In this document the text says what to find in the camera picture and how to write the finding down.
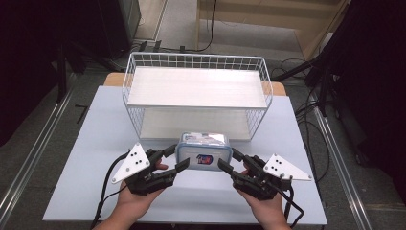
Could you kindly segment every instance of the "gray floor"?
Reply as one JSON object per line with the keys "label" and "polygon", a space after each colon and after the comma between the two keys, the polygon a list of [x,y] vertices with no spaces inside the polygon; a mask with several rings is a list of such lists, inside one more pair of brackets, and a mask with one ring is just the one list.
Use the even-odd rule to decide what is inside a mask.
{"label": "gray floor", "polygon": [[[169,0],[164,20],[161,25],[158,40],[162,46],[177,48],[185,45],[194,47],[194,1]],[[200,47],[205,47],[210,35],[206,30],[206,21],[200,21]],[[263,56],[267,59],[270,71],[280,67],[282,60],[287,58],[303,58],[293,32],[288,29],[263,28],[247,25],[214,24],[214,41],[206,53]],[[126,66],[126,58],[115,60],[119,65]],[[292,59],[283,63],[288,70],[299,64]],[[5,229],[88,229],[90,222],[46,222],[42,216],[52,196],[52,191],[63,170],[69,153],[75,144],[81,122],[78,119],[82,112],[75,104],[90,105],[97,87],[103,84],[107,74],[96,63],[88,63],[90,67],[82,76],[77,76],[72,87],[72,96],[67,104],[54,132],[48,141],[36,167],[25,187],[24,192],[16,203]],[[294,108],[305,102],[308,88],[300,78],[283,82],[287,95]],[[26,119],[14,133],[10,141],[0,147],[0,193],[3,195],[20,167],[29,155],[41,129],[55,108],[56,89],[51,91],[35,111]],[[406,209],[392,184],[392,179],[376,168],[360,167],[354,158],[354,150],[343,127],[334,116],[334,110],[327,108],[327,119],[339,146],[342,157],[350,172],[355,188],[360,195],[373,229],[406,229]],[[308,121],[317,126],[313,112],[308,115]],[[307,133],[305,126],[300,125],[304,140]],[[309,139],[317,174],[323,173],[327,167],[327,149],[323,136],[313,126],[309,126]],[[347,196],[339,175],[329,160],[326,177],[320,181],[320,195],[326,208],[328,226],[325,229],[358,229],[351,211]],[[181,226],[180,229],[210,229],[209,226]],[[297,226],[295,229],[320,229],[321,226]]]}

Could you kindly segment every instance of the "floor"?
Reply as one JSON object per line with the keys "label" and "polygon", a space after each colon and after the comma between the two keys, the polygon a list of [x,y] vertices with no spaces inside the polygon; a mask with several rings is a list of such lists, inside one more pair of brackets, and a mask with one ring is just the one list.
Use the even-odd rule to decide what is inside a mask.
{"label": "floor", "polygon": [[[178,49],[180,46],[194,47],[195,28],[195,1],[168,0],[162,23],[155,32],[147,37],[148,45],[154,45],[154,40],[162,40],[161,47]],[[151,12],[159,18],[160,11]],[[199,47],[206,47],[210,41],[210,22],[200,21]],[[139,48],[139,44],[145,37],[134,42],[133,51]],[[268,69],[274,76],[282,72],[282,68],[289,70],[302,61],[302,54],[295,39],[293,31],[281,28],[266,28],[247,26],[227,22],[214,23],[214,40],[212,45],[205,51],[211,54],[225,54],[238,56],[262,56],[267,60]],[[123,57],[111,60],[117,65],[126,66],[127,58]],[[89,105],[99,85],[102,85],[109,73],[97,63],[89,60],[88,68],[83,75],[72,75],[71,95],[65,107],[57,107],[55,98],[57,91],[51,91],[26,119],[21,127],[14,133],[11,140],[0,147],[0,193],[5,195],[12,193],[9,190],[14,179],[19,176],[19,171],[27,158],[36,159],[36,167],[30,172],[30,179],[22,185],[24,191],[16,193],[18,201],[12,205],[12,212],[8,221],[0,225],[0,229],[88,229],[90,222],[47,222],[42,221],[53,189],[57,184],[60,173],[63,170],[67,157],[76,137],[80,131],[82,120],[80,116],[83,109],[78,105]],[[292,101],[292,106],[297,109],[305,102],[309,89],[303,83],[305,73],[298,74],[294,78],[284,80],[287,95]],[[34,158],[35,142],[41,136],[41,130],[47,125],[48,118],[54,114],[55,109],[63,112],[56,118],[50,136],[43,143],[40,154]],[[370,226],[360,227],[353,215],[349,204],[349,196],[345,192],[345,185],[340,171],[332,159],[333,154],[327,150],[325,138],[318,131],[320,127],[317,110],[307,116],[307,126],[300,124],[304,140],[309,138],[309,146],[312,149],[315,171],[320,176],[327,172],[320,181],[320,196],[325,205],[328,225],[324,229],[406,229],[406,209],[396,193],[392,179],[377,168],[365,168],[357,164],[346,132],[335,118],[333,107],[327,107],[327,121],[334,140],[340,151],[340,156],[345,162],[350,174],[351,182],[362,200],[363,207],[370,221]],[[157,226],[139,224],[137,229],[171,229],[170,225]],[[217,229],[215,225],[176,225],[178,229]],[[242,229],[246,226],[221,226],[221,229]],[[295,229],[321,229],[322,226],[298,225]]]}

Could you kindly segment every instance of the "wire basket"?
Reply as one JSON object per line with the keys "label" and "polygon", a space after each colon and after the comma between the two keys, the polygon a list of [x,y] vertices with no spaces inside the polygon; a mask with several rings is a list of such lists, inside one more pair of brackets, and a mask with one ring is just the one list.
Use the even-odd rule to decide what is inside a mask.
{"label": "wire basket", "polygon": [[[200,105],[167,106],[131,105],[131,90],[140,78],[137,71],[229,71],[233,74],[254,72],[258,77],[262,107],[210,107]],[[167,88],[156,88],[156,95]],[[123,99],[135,131],[140,139],[178,139],[185,131],[217,132],[230,140],[249,141],[254,137],[263,116],[272,103],[273,89],[265,60],[262,57],[193,55],[174,53],[132,53],[125,73]]]}

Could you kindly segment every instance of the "wire mesh side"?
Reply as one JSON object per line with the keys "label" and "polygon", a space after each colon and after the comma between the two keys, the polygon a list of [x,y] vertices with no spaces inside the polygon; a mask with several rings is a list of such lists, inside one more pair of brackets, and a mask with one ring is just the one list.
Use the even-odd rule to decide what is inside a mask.
{"label": "wire mesh side", "polygon": [[[258,71],[262,83],[266,109],[245,110],[247,126],[251,138],[257,131],[267,109],[272,103],[273,89],[269,79],[265,60],[262,57],[216,56],[171,53],[132,53],[128,62],[123,85],[124,103],[127,104],[134,73],[137,67],[170,67],[200,69],[231,69],[241,71]],[[144,120],[144,109],[126,107],[137,135],[140,137]]]}

